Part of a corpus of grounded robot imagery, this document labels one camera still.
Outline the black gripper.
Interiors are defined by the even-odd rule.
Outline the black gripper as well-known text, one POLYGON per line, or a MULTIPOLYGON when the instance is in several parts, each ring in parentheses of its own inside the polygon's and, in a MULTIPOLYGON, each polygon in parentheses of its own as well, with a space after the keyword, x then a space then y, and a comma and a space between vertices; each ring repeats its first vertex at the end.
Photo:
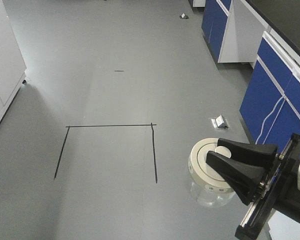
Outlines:
MULTIPOLYGON (((249 144, 219 138, 218 147, 230 150, 228 158, 208 151, 206 163, 235 191, 241 202, 253 202, 266 170, 273 167, 278 146, 275 144, 249 144)), ((278 166, 265 185, 265 192, 249 208, 238 225, 235 237, 239 240, 256 240, 272 210, 277 210, 300 224, 300 135, 294 133, 285 149, 277 157, 278 166)))

